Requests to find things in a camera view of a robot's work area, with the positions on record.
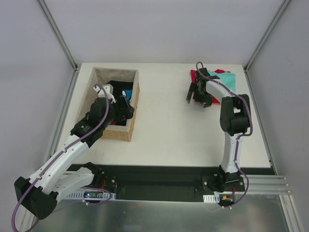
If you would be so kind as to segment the black daisy print t-shirt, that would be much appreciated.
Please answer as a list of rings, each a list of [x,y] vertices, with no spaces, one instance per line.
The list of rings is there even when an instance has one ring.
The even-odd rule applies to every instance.
[[[108,84],[111,84],[113,86],[113,95],[115,97],[116,103],[119,101],[119,97],[121,95],[126,96],[127,100],[130,103],[132,97],[133,82],[122,82],[122,81],[111,80],[110,82],[108,82]]]

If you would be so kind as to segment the red t-shirt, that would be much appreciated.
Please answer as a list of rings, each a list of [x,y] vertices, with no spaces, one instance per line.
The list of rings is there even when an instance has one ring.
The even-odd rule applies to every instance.
[[[211,77],[211,75],[209,74],[210,71],[207,71],[206,68],[202,68],[201,72],[205,76],[208,75],[209,77]],[[199,84],[201,86],[205,86],[206,85],[206,80],[203,80],[201,75],[197,71],[195,71],[195,70],[191,70],[191,82],[197,83],[197,84]],[[220,103],[220,102],[215,97],[213,97],[212,103]]]

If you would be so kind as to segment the teal t-shirt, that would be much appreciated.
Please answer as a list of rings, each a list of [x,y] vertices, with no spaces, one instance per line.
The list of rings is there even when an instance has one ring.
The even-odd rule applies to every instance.
[[[217,69],[215,71],[209,72],[209,74],[211,76],[218,76],[225,86],[227,86],[233,92],[236,92],[236,75],[234,73]]]

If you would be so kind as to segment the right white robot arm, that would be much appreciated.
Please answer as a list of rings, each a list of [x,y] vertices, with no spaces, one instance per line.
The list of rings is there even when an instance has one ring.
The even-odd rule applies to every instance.
[[[220,127],[225,133],[224,154],[218,173],[208,181],[208,187],[224,192],[240,181],[239,156],[245,136],[251,136],[253,124],[250,98],[247,94],[237,94],[226,86],[216,75],[210,75],[207,68],[195,71],[186,101],[195,100],[205,108],[212,106],[213,99],[220,103]]]

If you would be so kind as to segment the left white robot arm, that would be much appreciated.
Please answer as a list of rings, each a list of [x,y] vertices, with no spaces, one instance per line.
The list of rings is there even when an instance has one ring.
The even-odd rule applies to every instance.
[[[101,185],[101,170],[87,163],[76,174],[60,179],[70,165],[103,136],[106,128],[118,121],[132,119],[132,107],[125,95],[118,99],[98,97],[85,116],[74,125],[60,149],[30,177],[19,177],[14,183],[18,203],[39,220],[48,217],[57,204],[75,190]]]

